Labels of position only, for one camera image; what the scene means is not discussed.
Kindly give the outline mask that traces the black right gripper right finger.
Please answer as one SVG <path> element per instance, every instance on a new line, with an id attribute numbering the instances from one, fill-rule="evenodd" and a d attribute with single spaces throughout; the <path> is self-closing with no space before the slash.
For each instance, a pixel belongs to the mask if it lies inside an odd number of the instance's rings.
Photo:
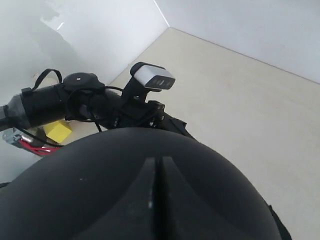
<path id="1" fill-rule="evenodd" d="M 220 230 L 210 208 L 183 177 L 174 160 L 159 162 L 162 193 L 161 240 L 219 240 Z"/>

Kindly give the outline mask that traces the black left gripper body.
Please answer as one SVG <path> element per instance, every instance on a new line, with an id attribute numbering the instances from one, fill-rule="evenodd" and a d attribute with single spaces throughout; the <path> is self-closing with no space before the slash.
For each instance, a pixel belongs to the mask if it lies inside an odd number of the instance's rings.
<path id="1" fill-rule="evenodd" d="M 121 92 L 120 96 L 114 92 L 109 93 L 113 96 L 109 98 L 112 104 L 110 129 L 151 128 L 192 137 L 186 130 L 187 123 L 167 114 L 163 103 L 156 100 L 146 102 L 152 89 L 139 82 L 128 82 L 123 89 L 115 86 L 110 86 L 109 89 Z"/>

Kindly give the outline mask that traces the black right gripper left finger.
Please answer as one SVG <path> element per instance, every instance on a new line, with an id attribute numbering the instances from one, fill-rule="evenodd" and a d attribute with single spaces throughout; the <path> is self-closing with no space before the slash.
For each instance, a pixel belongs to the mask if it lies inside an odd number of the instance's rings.
<path id="1" fill-rule="evenodd" d="M 146 158 L 124 197 L 98 225 L 98 240 L 154 240 L 153 189 L 156 160 Z"/>

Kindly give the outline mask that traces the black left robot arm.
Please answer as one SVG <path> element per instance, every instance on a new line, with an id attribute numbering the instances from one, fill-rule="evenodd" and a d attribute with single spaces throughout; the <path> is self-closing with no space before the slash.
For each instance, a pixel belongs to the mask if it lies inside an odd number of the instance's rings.
<path id="1" fill-rule="evenodd" d="M 95 123 L 107 130 L 152 128 L 191 135 L 186 123 L 165 113 L 164 104 L 146 101 L 150 88 L 132 77 L 125 88 L 106 86 L 93 73 L 73 73 L 59 83 L 39 88 L 45 70 L 33 88 L 24 88 L 0 108 L 0 129 L 22 132 L 65 119 Z"/>

